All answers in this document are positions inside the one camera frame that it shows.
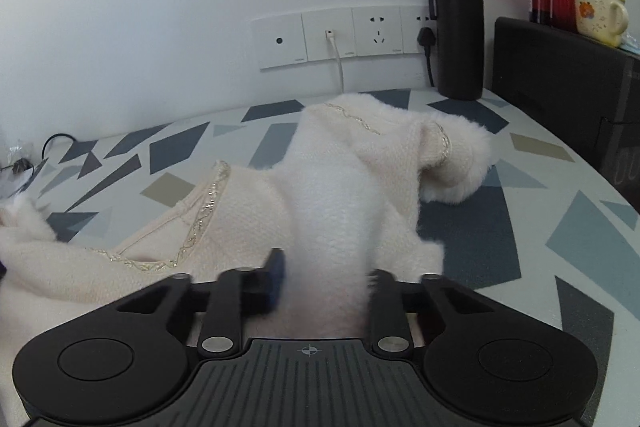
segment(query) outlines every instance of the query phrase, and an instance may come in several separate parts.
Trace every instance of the black cable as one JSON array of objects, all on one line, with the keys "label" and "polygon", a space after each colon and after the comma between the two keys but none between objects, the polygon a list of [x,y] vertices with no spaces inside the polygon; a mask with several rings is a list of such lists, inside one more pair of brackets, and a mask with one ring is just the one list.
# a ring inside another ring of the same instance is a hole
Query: black cable
[{"label": "black cable", "polygon": [[73,142],[77,142],[78,141],[76,138],[74,138],[70,134],[67,134],[66,132],[59,132],[59,133],[56,133],[56,134],[54,134],[52,136],[49,136],[47,138],[47,141],[44,142],[44,145],[42,146],[42,153],[40,154],[40,156],[42,156],[43,160],[44,160],[44,153],[45,153],[45,150],[47,148],[47,145],[49,145],[49,142],[51,142],[52,140],[55,140],[56,138],[60,138],[60,137],[68,138],[69,140],[73,140]]},{"label": "black cable", "polygon": [[431,47],[436,43],[436,35],[431,28],[422,28],[418,33],[418,44],[424,48],[424,56],[427,57],[427,72],[429,73],[429,82],[431,87],[433,84],[433,73],[431,72]]},{"label": "black cable", "polygon": [[435,87],[433,84],[433,73],[431,72],[431,47],[427,46],[424,49],[424,55],[427,57],[427,72],[429,73],[429,82],[431,83],[431,87]]}]

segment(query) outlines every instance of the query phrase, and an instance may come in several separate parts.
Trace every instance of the mug handle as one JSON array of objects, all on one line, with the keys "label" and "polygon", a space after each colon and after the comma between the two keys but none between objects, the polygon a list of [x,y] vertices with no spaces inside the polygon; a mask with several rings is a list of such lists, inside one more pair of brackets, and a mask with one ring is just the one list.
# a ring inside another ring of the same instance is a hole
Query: mug handle
[{"label": "mug handle", "polygon": [[622,35],[629,26],[629,12],[626,11],[625,5],[618,1],[613,1],[610,5],[610,33],[612,35]]}]

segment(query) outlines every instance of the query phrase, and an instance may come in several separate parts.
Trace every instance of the sparkly trim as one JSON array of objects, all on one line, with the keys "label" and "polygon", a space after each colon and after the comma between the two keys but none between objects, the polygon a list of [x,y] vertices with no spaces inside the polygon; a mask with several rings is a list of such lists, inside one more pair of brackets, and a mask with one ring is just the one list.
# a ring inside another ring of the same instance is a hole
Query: sparkly trim
[{"label": "sparkly trim", "polygon": [[180,247],[180,250],[178,250],[178,253],[174,259],[170,259],[168,261],[153,261],[151,263],[145,263],[143,261],[133,261],[119,253],[114,253],[107,250],[97,250],[96,248],[91,248],[91,250],[102,254],[107,259],[109,259],[109,261],[113,261],[114,263],[123,263],[125,266],[135,268],[143,272],[159,272],[179,266],[188,258],[193,247],[197,245],[198,241],[202,237],[202,234],[207,229],[207,225],[211,220],[211,216],[218,206],[220,196],[225,190],[226,181],[229,178],[229,174],[231,174],[231,167],[226,162],[220,161],[218,162],[216,169],[217,172],[214,176],[213,182],[211,182],[211,184],[209,185],[207,194],[204,196],[204,203],[202,204],[198,215],[193,221],[193,225],[191,225],[191,229],[189,231],[189,234],[187,235],[187,238],[184,240],[184,243]]},{"label": "sparkly trim", "polygon": [[440,153],[440,159],[438,160],[436,165],[434,165],[434,167],[440,167],[444,162],[447,161],[447,159],[449,159],[449,155],[451,154],[451,140],[449,139],[449,136],[447,136],[447,133],[444,132],[442,126],[437,122],[436,125],[438,126],[438,128],[440,129],[440,133],[442,134],[442,153]]},{"label": "sparkly trim", "polygon": [[371,127],[367,122],[365,122],[362,118],[358,117],[358,116],[353,116],[352,114],[349,114],[347,112],[347,110],[343,107],[340,107],[339,105],[335,105],[333,103],[325,103],[325,105],[327,107],[331,107],[334,109],[337,109],[338,111],[340,111],[342,113],[342,116],[345,118],[351,118],[351,120],[355,120],[356,122],[358,122],[361,126],[363,126],[367,131],[371,131],[374,134],[377,135],[382,135],[382,133],[380,133],[380,131],[376,131],[375,129],[373,129],[373,127]]},{"label": "sparkly trim", "polygon": [[[329,102],[326,102],[325,105],[327,107],[331,107],[333,109],[340,111],[343,117],[350,118],[351,120],[357,121],[367,131],[371,131],[372,133],[375,133],[379,136],[382,135],[380,131],[376,131],[375,129],[373,129],[373,127],[371,127],[362,118],[360,118],[359,116],[353,116],[352,114],[348,113],[347,110],[341,107],[340,105],[335,105]],[[440,130],[440,137],[442,140],[442,152],[440,153],[440,159],[438,159],[436,165],[434,165],[433,167],[440,167],[444,162],[447,161],[447,159],[449,158],[449,155],[451,154],[451,140],[449,139],[449,136],[447,136],[447,133],[444,132],[444,129],[442,128],[442,126],[437,122],[435,124],[438,126],[438,129]]]}]

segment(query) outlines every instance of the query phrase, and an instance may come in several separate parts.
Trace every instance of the ceramic mug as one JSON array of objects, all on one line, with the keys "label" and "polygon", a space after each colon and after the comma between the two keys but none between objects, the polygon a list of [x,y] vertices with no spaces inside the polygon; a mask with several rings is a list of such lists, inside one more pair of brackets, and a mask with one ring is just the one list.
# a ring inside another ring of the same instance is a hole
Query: ceramic mug
[{"label": "ceramic mug", "polygon": [[625,0],[575,0],[578,33],[617,48],[629,24]]}]

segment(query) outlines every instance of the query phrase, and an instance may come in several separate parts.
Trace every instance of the wall outlet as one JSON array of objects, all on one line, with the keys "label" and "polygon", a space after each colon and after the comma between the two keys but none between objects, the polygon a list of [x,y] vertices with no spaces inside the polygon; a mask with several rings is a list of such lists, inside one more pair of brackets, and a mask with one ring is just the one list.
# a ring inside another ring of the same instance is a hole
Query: wall outlet
[{"label": "wall outlet", "polygon": [[429,26],[429,7],[401,6],[400,20],[402,21],[402,52],[424,53],[424,48],[418,44],[418,33]]},{"label": "wall outlet", "polygon": [[251,22],[255,55],[261,70],[306,62],[305,33],[300,13]]},{"label": "wall outlet", "polygon": [[402,53],[402,23],[398,6],[351,9],[358,57]]},{"label": "wall outlet", "polygon": [[335,58],[334,48],[326,39],[326,30],[333,30],[340,58],[356,56],[351,8],[333,8],[302,14],[305,29],[306,54],[309,61]]}]

